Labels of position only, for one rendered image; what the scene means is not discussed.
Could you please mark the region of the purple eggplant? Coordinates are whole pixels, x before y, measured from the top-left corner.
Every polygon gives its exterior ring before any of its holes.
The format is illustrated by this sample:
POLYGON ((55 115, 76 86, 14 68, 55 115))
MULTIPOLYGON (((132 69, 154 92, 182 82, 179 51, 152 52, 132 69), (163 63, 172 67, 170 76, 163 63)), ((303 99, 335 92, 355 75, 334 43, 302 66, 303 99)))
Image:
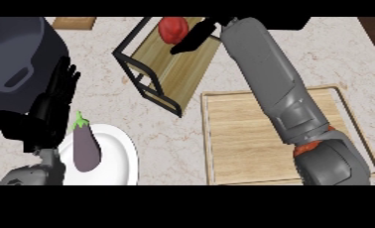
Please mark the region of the purple eggplant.
POLYGON ((74 123, 74 164, 80 172, 92 171, 101 163, 101 147, 95 138, 90 121, 77 112, 74 123))

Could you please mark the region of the small wooden board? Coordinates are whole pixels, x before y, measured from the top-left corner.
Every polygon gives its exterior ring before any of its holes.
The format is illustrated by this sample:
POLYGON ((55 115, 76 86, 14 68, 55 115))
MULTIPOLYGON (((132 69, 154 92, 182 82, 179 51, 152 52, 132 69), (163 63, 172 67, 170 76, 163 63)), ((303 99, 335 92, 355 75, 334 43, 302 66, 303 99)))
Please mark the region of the small wooden board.
POLYGON ((54 28, 61 30, 90 30, 96 17, 58 17, 54 28))

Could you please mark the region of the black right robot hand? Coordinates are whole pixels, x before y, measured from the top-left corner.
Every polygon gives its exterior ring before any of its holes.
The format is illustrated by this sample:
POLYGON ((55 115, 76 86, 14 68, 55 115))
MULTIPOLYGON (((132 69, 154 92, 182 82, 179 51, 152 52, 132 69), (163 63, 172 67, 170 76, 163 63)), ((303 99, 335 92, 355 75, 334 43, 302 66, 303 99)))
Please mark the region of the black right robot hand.
POLYGON ((180 53, 194 52, 214 33, 217 29, 216 24, 228 26, 234 20, 234 17, 207 17, 194 26, 182 42, 172 48, 170 53, 178 55, 180 53))

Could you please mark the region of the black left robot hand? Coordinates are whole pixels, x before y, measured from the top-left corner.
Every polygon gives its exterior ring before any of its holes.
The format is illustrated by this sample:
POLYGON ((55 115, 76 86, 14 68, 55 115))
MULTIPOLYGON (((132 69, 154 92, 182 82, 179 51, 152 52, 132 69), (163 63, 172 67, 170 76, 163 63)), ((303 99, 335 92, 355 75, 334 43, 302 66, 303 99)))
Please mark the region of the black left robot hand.
POLYGON ((82 73, 70 57, 61 57, 46 91, 37 96, 27 114, 0 110, 0 133, 24 143, 24 152, 54 149, 64 141, 71 103, 82 73))

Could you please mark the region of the black-framed wooden tiered shelf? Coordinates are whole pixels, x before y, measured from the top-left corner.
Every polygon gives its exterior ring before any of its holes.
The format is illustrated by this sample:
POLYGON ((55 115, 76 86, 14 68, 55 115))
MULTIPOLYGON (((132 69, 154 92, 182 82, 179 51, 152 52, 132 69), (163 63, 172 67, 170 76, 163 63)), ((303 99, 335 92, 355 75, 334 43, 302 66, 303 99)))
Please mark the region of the black-framed wooden tiered shelf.
POLYGON ((160 17, 142 17, 113 56, 145 99, 179 117, 216 55, 220 39, 210 36, 201 47, 173 55, 158 34, 160 17))

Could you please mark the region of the white plate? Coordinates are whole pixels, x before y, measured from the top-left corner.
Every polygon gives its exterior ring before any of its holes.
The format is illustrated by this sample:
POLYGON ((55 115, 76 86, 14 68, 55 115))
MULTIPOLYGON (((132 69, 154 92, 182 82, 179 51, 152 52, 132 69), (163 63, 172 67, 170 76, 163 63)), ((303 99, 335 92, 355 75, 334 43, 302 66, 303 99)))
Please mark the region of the white plate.
POLYGON ((127 134, 108 124, 92 125, 101 147, 101 163, 92 171, 80 172, 74 164, 74 134, 59 145, 67 166, 64 185, 138 185, 138 152, 127 134))

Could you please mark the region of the dark grey appliance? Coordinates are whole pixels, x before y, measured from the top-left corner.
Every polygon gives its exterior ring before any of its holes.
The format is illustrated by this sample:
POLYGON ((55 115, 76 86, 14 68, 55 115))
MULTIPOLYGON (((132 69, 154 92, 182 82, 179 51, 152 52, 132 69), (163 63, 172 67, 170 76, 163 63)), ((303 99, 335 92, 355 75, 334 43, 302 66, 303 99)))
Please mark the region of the dark grey appliance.
POLYGON ((45 17, 0 17, 0 110, 27 113, 67 44, 45 17))

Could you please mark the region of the red bell pepper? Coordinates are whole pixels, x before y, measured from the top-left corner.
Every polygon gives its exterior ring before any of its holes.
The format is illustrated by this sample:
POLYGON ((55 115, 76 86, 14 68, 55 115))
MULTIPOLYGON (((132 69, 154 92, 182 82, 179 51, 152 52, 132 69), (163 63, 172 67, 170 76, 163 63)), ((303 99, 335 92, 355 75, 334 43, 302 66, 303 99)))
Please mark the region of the red bell pepper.
POLYGON ((158 34, 166 44, 178 45, 189 33, 183 17, 164 17, 158 23, 158 34))

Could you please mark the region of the pale wooden tray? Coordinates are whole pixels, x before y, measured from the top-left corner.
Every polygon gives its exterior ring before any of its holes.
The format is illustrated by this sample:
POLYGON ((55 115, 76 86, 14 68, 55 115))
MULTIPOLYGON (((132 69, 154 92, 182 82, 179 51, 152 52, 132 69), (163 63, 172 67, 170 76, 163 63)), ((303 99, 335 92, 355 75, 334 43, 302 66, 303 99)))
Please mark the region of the pale wooden tray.
MULTIPOLYGON (((309 94, 331 126, 347 134, 375 178, 375 146, 365 138, 341 89, 321 85, 309 94)), ((207 182, 211 185, 299 184, 293 146, 279 137, 250 91, 201 95, 207 182)))

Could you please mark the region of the dark brown cabinet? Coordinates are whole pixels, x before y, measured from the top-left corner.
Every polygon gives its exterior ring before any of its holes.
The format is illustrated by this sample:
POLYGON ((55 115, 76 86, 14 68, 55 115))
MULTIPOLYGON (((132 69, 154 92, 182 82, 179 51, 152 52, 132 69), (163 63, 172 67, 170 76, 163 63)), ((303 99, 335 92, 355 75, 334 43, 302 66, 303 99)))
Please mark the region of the dark brown cabinet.
POLYGON ((375 45, 375 17, 359 17, 359 22, 375 45))

